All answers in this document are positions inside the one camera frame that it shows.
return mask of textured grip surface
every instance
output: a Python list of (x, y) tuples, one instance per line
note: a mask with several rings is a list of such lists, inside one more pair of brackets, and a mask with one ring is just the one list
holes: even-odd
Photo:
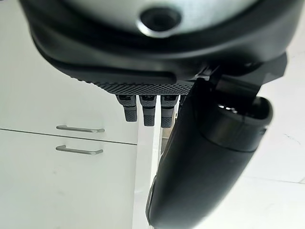
[(161, 117), (161, 127), (162, 128), (171, 128), (172, 127), (172, 118), (171, 117)]
[(125, 118), (127, 122), (136, 122), (137, 121), (137, 111), (126, 111)]
[(154, 126), (154, 116), (144, 115), (144, 126)]

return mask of white cabinet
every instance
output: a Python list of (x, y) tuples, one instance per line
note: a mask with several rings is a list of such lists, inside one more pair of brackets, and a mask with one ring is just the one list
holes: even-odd
[(137, 146), (12, 131), (0, 145), (0, 228), (132, 228)]
[[(0, 128), (137, 143), (138, 123), (125, 121), (115, 95), (64, 75), (40, 56), (18, 1), (1, 3), (0, 34)], [(58, 130), (59, 125), (105, 132)]]

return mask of black plastic arm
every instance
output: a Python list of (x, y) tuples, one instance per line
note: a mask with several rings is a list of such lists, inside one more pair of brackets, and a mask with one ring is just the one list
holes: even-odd
[(218, 104), (208, 86), (197, 85), (161, 158), (147, 203), (149, 223), (189, 229), (211, 213), (251, 159), (272, 115), (264, 98), (240, 115)]

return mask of drawer handle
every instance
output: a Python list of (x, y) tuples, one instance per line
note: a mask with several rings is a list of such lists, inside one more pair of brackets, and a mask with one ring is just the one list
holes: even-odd
[(69, 131), (78, 131), (78, 132), (86, 132), (86, 133), (103, 133), (105, 129), (84, 129), (84, 128), (76, 128), (76, 127), (68, 127), (66, 125), (58, 125), (56, 127), (58, 130), (69, 130)]
[(69, 152), (69, 153), (76, 153), (76, 154), (87, 154), (87, 155), (97, 155), (102, 152), (104, 152), (102, 149), (98, 151), (87, 151), (87, 150), (79, 150), (79, 149), (69, 149), (67, 146), (58, 146), (56, 147), (56, 150), (63, 151), (63, 152)]

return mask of white floor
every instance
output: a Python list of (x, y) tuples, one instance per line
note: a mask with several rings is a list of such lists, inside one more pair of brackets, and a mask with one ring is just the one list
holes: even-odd
[(196, 229), (305, 229), (305, 15), (285, 77), (260, 96), (274, 119), (230, 194)]

